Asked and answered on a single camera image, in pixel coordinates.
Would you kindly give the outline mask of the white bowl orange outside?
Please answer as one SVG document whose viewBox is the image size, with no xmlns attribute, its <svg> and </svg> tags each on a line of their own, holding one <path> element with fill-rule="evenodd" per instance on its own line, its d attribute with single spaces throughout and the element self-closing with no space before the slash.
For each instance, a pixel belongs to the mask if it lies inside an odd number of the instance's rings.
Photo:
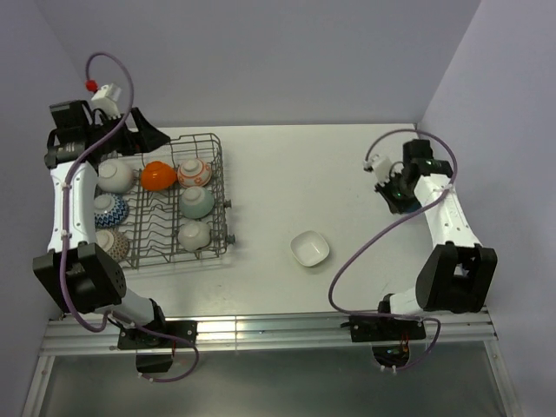
<svg viewBox="0 0 556 417">
<path fill-rule="evenodd" d="M 176 182 L 175 170 L 161 161 L 149 162 L 141 173 L 141 185 L 148 191 L 161 191 Z"/>
</svg>

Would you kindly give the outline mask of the pale teal bowl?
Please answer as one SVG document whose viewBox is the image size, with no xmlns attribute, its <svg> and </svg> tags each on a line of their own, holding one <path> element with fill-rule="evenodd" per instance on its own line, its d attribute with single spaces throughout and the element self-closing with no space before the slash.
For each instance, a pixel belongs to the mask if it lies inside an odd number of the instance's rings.
<svg viewBox="0 0 556 417">
<path fill-rule="evenodd" d="M 215 198 L 204 187 L 185 189 L 179 199 L 179 210 L 188 219 L 198 220 L 207 216 L 215 206 Z"/>
</svg>

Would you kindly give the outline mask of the plain white round bowl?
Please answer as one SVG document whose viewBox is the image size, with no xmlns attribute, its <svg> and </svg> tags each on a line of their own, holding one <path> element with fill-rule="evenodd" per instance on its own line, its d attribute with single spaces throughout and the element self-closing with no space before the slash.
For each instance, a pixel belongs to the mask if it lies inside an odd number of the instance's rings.
<svg viewBox="0 0 556 417">
<path fill-rule="evenodd" d="M 119 159 L 109 159 L 98 166 L 98 187 L 104 192 L 125 194 L 133 182 L 132 168 Z"/>
</svg>

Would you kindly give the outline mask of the small flower shaped dish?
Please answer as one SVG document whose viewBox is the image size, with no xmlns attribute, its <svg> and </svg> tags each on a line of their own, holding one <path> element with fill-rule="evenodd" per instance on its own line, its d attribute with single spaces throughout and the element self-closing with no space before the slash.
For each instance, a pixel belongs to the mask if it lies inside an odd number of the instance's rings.
<svg viewBox="0 0 556 417">
<path fill-rule="evenodd" d="M 211 242 L 211 229 L 206 222 L 188 221 L 178 232 L 177 240 L 189 252 L 208 246 Z"/>
</svg>

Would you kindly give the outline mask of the orange floral pattern bowl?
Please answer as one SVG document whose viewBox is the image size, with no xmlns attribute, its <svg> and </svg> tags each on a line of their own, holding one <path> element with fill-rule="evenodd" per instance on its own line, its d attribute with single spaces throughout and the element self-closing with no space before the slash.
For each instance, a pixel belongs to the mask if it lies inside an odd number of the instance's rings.
<svg viewBox="0 0 556 417">
<path fill-rule="evenodd" d="M 180 163 L 176 174 L 184 188 L 203 187 L 212 177 L 212 168 L 201 158 L 189 158 Z"/>
</svg>

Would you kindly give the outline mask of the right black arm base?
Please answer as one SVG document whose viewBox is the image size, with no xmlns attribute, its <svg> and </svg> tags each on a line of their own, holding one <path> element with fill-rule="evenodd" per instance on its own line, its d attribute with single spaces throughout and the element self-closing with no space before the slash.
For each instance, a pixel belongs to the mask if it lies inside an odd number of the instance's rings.
<svg viewBox="0 0 556 417">
<path fill-rule="evenodd" d="M 352 342 L 420 341 L 426 338 L 424 326 L 415 320 L 389 316 L 389 310 L 351 314 L 341 325 Z"/>
</svg>

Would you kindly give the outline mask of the aluminium mounting rail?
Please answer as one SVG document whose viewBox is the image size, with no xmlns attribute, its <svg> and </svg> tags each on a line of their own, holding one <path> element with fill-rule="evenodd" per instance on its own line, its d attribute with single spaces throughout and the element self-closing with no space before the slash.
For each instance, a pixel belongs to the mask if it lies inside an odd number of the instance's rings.
<svg viewBox="0 0 556 417">
<path fill-rule="evenodd" d="M 487 310 L 477 314 L 437 314 L 441 343 L 496 341 L 498 335 Z M 195 344 L 200 352 L 267 349 L 337 348 L 354 346 L 338 313 L 197 316 Z M 46 327 L 41 356 L 123 354 L 118 329 L 93 334 L 70 318 Z"/>
</svg>

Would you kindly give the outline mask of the brown geometric pattern bowl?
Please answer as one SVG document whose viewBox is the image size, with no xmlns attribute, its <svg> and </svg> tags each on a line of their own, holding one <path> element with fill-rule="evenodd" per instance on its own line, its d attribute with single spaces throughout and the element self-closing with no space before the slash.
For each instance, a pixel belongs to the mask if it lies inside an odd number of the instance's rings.
<svg viewBox="0 0 556 417">
<path fill-rule="evenodd" d="M 115 261 L 123 261 L 129 252 L 129 240 L 115 229 L 96 231 L 96 243 Z"/>
</svg>

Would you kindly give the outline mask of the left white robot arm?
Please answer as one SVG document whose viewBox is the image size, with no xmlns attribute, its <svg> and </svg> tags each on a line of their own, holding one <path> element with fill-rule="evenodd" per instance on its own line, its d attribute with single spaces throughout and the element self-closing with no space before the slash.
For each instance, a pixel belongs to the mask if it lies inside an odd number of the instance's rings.
<svg viewBox="0 0 556 417">
<path fill-rule="evenodd" d="M 110 153 L 133 156 L 169 142 L 142 112 L 130 106 L 120 116 L 101 119 L 84 100 L 50 106 L 55 127 L 47 139 L 44 163 L 54 188 L 52 234 L 32 269 L 51 299 L 91 333 L 113 321 L 150 347 L 169 336 L 162 308 L 128 289 L 120 264 L 96 239 L 94 200 L 97 169 Z"/>
</svg>

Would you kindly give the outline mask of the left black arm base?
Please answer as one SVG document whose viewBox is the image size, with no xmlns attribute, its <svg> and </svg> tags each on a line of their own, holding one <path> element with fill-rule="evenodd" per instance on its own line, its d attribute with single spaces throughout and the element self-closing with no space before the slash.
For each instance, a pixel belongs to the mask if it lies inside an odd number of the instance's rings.
<svg viewBox="0 0 556 417">
<path fill-rule="evenodd" d="M 157 383 L 174 382 L 190 376 L 200 362 L 196 346 L 197 321 L 159 321 L 143 328 L 133 328 L 116 319 L 109 322 L 119 328 L 117 349 L 136 352 L 136 371 L 140 378 Z M 193 363 L 183 374 L 163 377 L 174 365 L 178 348 L 191 348 Z"/>
</svg>

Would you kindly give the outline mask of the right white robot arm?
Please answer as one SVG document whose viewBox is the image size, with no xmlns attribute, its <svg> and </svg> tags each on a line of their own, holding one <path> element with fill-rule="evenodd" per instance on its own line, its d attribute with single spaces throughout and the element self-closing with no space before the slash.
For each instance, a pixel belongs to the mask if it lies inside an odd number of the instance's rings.
<svg viewBox="0 0 556 417">
<path fill-rule="evenodd" d="M 482 245 L 472 231 L 453 185 L 448 161 L 434 158 L 428 140 L 402 147 L 401 171 L 383 156 L 372 156 L 367 169 L 376 177 L 375 191 L 391 213 L 424 211 L 433 250 L 412 288 L 388 295 L 389 309 L 376 317 L 380 335 L 393 339 L 406 327 L 404 315 L 448 311 L 477 313 L 484 304 L 497 266 L 494 249 Z"/>
</svg>

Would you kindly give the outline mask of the white square bowl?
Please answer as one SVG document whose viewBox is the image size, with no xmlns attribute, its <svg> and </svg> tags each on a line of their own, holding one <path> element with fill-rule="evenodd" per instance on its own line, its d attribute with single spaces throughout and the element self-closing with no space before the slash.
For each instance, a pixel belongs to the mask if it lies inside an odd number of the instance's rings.
<svg viewBox="0 0 556 417">
<path fill-rule="evenodd" d="M 290 242 L 293 257 L 305 268 L 312 268 L 325 261 L 330 247 L 325 238 L 316 231 L 300 233 Z"/>
</svg>

